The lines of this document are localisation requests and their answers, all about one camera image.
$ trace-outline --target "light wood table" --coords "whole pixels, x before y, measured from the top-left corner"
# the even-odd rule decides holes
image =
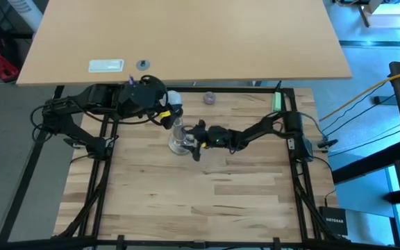
[[[294,91],[298,111],[317,118],[311,89]],[[204,119],[207,126],[236,130],[259,122],[273,101],[273,94],[217,93],[217,103],[207,106],[203,93],[181,95],[185,124]],[[313,121],[303,122],[307,138],[321,138]],[[81,126],[98,135],[100,125],[84,117]],[[195,162],[191,155],[176,156],[169,150],[169,134],[152,123],[119,126],[101,239],[116,240],[122,234],[128,240],[301,241],[285,140],[265,135],[234,155],[227,149],[205,149]],[[84,154],[77,150],[74,157]],[[327,159],[321,153],[316,156]],[[309,168],[316,204],[322,206],[325,194],[334,190],[331,171],[318,160]],[[87,158],[71,165],[54,233],[63,231],[82,208],[91,169]],[[335,194],[328,202],[338,205]]]
[[[119,73],[89,73],[123,59]],[[136,63],[148,60],[146,71]],[[18,85],[349,78],[322,0],[53,0]]]

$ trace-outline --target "black metal frame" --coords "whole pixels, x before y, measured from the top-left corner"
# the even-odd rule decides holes
[[[54,99],[60,98],[63,92],[63,86],[56,88]],[[234,93],[274,93],[272,87],[168,87],[168,90],[175,90],[178,92],[234,92]],[[289,97],[291,109],[297,111],[293,89],[282,89],[282,93]],[[282,100],[282,109],[286,110],[285,98]],[[104,117],[101,123],[100,136],[105,136],[108,128],[108,118]],[[118,123],[112,125],[111,137],[117,134]],[[41,132],[40,137],[45,137],[46,133]],[[290,168],[292,172],[292,182],[294,186],[294,198],[297,205],[297,216],[299,219],[299,228],[302,242],[299,243],[281,243],[277,237],[273,238],[272,242],[205,242],[205,241],[141,241],[141,240],[125,240],[123,235],[119,235],[116,240],[98,240],[99,227],[101,223],[101,215],[103,210],[103,200],[106,194],[106,186],[110,172],[110,164],[112,156],[107,159],[104,165],[103,174],[99,184],[96,185],[97,173],[99,171],[99,161],[94,161],[92,166],[92,173],[90,175],[90,182],[87,186],[87,194],[85,198],[85,205],[76,216],[75,220],[69,225],[67,230],[58,236],[54,236],[47,240],[30,240],[23,242],[8,242],[10,232],[13,224],[15,223],[17,213],[21,207],[22,201],[26,194],[28,184],[35,170],[36,163],[40,157],[42,143],[36,142],[28,160],[26,170],[22,176],[22,181],[17,189],[17,193],[10,207],[9,213],[4,222],[4,226],[0,233],[0,249],[75,249],[83,247],[91,247],[96,245],[113,245],[117,249],[125,249],[127,246],[165,246],[165,247],[191,247],[195,249],[206,249],[208,247],[269,247],[271,249],[280,250],[281,248],[293,249],[391,249],[389,247],[354,244],[348,241],[330,241],[321,240],[322,232],[326,232],[328,228],[320,217],[315,207],[313,197],[313,187],[310,181],[310,172],[308,165],[303,161],[303,181],[305,183],[305,190],[300,184],[297,173],[297,162],[295,150],[289,149],[288,155],[290,159]],[[85,236],[88,222],[88,214],[92,205],[97,201],[97,209],[94,216],[94,225],[92,232],[89,236]],[[307,234],[305,213],[303,211],[303,203],[310,209],[312,215],[312,227],[315,239],[310,239]],[[76,230],[79,228],[78,236],[72,237]]]

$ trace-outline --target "floor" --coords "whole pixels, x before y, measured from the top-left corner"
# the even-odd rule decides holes
[[[35,2],[41,10],[44,10],[47,4],[46,0]],[[357,8],[343,8],[332,4],[330,0],[325,0],[324,2],[340,40],[400,41],[400,30],[372,30],[365,28]],[[0,4],[3,6],[6,1],[0,0]],[[28,31],[28,27],[15,12],[10,12],[8,19],[15,25],[17,30]],[[10,28],[10,24],[6,22],[3,26]],[[28,51],[28,43],[20,40],[19,47],[22,55],[25,56]],[[386,78],[389,74],[388,63],[400,60],[400,48],[347,47],[343,48],[343,50],[353,72],[352,79],[283,82],[284,87],[312,88],[319,117],[330,113],[330,111],[338,108],[338,106],[364,89]],[[268,81],[262,84],[273,86],[276,83]],[[66,87],[64,95],[77,94],[81,90],[81,87]],[[0,85],[0,227],[31,150],[32,128],[28,121],[28,116],[34,107],[44,103],[52,94],[52,87],[22,88],[16,85]],[[391,85],[389,83],[385,84],[376,94],[391,95]],[[326,132],[332,131],[333,128],[337,128],[348,118],[370,106],[371,101],[365,99]],[[334,121],[337,115],[323,121],[321,127],[326,128]],[[338,139],[339,142],[333,146],[331,151],[332,153],[337,153],[344,149],[349,149],[351,146],[371,139],[398,124],[400,124],[400,117],[396,107],[375,107],[365,115],[334,132],[331,138]],[[395,128],[384,135],[397,130],[398,128]],[[330,164],[333,169],[337,169],[382,149],[399,139],[400,135],[397,134],[373,143],[368,147],[361,147],[342,153],[331,157]],[[71,158],[72,150],[63,143],[62,137],[53,137],[45,144],[10,240],[32,240],[50,237]],[[337,195],[340,200],[340,206],[364,213],[392,216],[393,207],[381,198],[390,191],[388,180],[389,175],[384,169],[350,183],[338,185]]]

